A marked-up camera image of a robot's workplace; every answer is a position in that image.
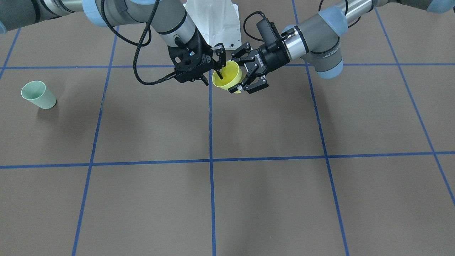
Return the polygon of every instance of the light blue joint cap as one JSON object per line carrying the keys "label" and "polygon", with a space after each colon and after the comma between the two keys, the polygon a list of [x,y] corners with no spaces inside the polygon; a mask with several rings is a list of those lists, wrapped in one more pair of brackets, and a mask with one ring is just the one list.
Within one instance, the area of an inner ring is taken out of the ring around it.
{"label": "light blue joint cap", "polygon": [[153,5],[156,0],[130,0],[131,2],[138,4],[138,5]]}
{"label": "light blue joint cap", "polygon": [[318,74],[318,76],[320,78],[332,79],[332,78],[336,77],[337,75],[339,75],[342,70],[343,70],[343,59],[341,59],[340,63],[338,63],[338,65],[336,65],[332,69],[329,69],[329,70],[324,71],[324,72],[317,72],[316,71],[316,73]]}
{"label": "light blue joint cap", "polygon": [[6,27],[3,25],[3,23],[0,21],[0,34],[6,34]]}
{"label": "light blue joint cap", "polygon": [[95,25],[100,27],[107,27],[106,23],[101,17],[98,7],[96,6],[95,0],[82,0],[82,8],[87,18]]}
{"label": "light blue joint cap", "polygon": [[428,12],[445,13],[455,6],[455,0],[433,0],[428,6]]}
{"label": "light blue joint cap", "polygon": [[292,25],[292,24],[291,24],[291,25],[287,25],[287,26],[283,29],[283,31],[282,31],[281,33],[283,34],[284,32],[286,32],[286,31],[288,31],[288,30],[290,30],[291,28],[294,28],[294,27],[295,27],[295,25]]}
{"label": "light blue joint cap", "polygon": [[318,12],[318,14],[338,36],[342,36],[348,31],[348,20],[339,7],[331,6]]}

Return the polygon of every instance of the mint green plastic cup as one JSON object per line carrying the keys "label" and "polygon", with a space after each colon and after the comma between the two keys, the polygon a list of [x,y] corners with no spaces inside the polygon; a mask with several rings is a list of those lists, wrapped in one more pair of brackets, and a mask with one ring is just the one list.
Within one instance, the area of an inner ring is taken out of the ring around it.
{"label": "mint green plastic cup", "polygon": [[31,81],[22,88],[22,97],[42,109],[49,109],[57,103],[55,96],[41,81]]}

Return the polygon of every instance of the black cable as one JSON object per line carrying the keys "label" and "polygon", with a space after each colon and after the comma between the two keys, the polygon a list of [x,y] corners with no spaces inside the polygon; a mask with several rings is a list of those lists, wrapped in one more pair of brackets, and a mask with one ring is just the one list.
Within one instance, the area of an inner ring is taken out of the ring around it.
{"label": "black cable", "polygon": [[353,24],[349,25],[348,28],[354,26],[355,24],[357,24],[357,22],[360,20],[360,18],[362,18],[362,16],[360,16]]}
{"label": "black cable", "polygon": [[[324,0],[321,0],[321,2],[319,3],[318,11],[321,11],[323,2],[324,2]],[[346,3],[346,10],[344,11],[344,16],[346,16],[348,14],[349,3],[348,3],[348,0],[344,0],[344,2]]]}
{"label": "black cable", "polygon": [[253,13],[252,13],[252,14],[250,14],[250,15],[248,15],[248,17],[247,17],[247,18],[245,19],[245,21],[243,22],[243,31],[245,32],[245,34],[246,34],[247,36],[249,36],[249,37],[253,38],[254,40],[256,40],[256,41],[260,41],[260,42],[264,42],[264,40],[262,40],[262,39],[259,39],[259,38],[257,38],[257,37],[254,37],[254,36],[250,35],[250,34],[247,32],[247,29],[246,29],[246,27],[245,27],[245,26],[246,26],[246,24],[247,24],[247,21],[248,21],[248,19],[249,19],[249,18],[251,18],[251,16],[253,16],[253,15],[255,15],[255,14],[260,14],[261,16],[263,16],[263,15],[264,15],[264,13],[263,13],[263,12],[261,12],[261,11],[259,11],[259,10],[258,10],[258,11],[255,11],[255,12],[253,12]]}
{"label": "black cable", "polygon": [[[136,43],[136,42],[133,42],[129,39],[127,39],[126,37],[120,35],[119,32],[117,32],[114,27],[111,25],[111,23],[107,20],[107,17],[106,17],[106,12],[104,10],[104,4],[105,3],[105,0],[101,0],[101,18],[103,18],[104,22],[106,23],[107,27],[115,34],[117,35],[120,39],[122,39],[123,41],[129,43],[129,44],[132,44],[134,46],[138,46],[139,44]],[[152,41],[152,31],[150,30],[150,27],[148,27],[148,40],[145,44],[143,44],[142,46],[147,46],[150,44],[150,42]]]}
{"label": "black cable", "polygon": [[139,43],[138,43],[137,48],[136,48],[136,52],[134,54],[134,60],[133,60],[134,76],[143,85],[155,85],[155,84],[170,80],[171,78],[174,77],[174,75],[171,73],[171,74],[169,74],[169,75],[167,75],[167,76],[165,76],[165,77],[163,77],[163,78],[161,78],[159,80],[156,80],[154,82],[145,82],[139,77],[139,74],[137,73],[137,59],[139,57],[139,52],[141,51],[141,47],[143,47],[142,43],[144,42],[145,36],[147,34],[147,28],[150,30],[150,24],[152,24],[152,20],[153,20],[153,17],[155,17],[155,13],[157,12],[157,8],[158,8],[158,4],[159,3],[160,3],[160,1],[156,1],[155,2],[155,6],[153,7],[153,10],[152,10],[152,13],[150,14],[150,17],[148,18],[147,22],[145,23],[146,27],[144,28],[144,31],[142,32],[141,38],[139,39]]}

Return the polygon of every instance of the white base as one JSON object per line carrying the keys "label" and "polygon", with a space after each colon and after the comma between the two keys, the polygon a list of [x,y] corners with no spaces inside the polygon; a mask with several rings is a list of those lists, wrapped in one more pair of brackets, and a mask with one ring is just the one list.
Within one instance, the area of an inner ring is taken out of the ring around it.
{"label": "white base", "polygon": [[183,5],[207,44],[223,43],[228,51],[242,45],[238,5],[231,0],[187,0]]}

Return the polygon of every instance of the yellow cup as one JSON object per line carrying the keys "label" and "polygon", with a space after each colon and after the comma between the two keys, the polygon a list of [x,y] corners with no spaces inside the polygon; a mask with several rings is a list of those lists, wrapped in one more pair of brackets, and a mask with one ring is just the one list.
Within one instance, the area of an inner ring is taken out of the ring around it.
{"label": "yellow cup", "polygon": [[239,68],[238,64],[233,61],[226,62],[226,66],[221,70],[221,79],[216,72],[212,74],[213,84],[223,90],[228,90],[232,86],[240,83],[242,80],[242,70]]}

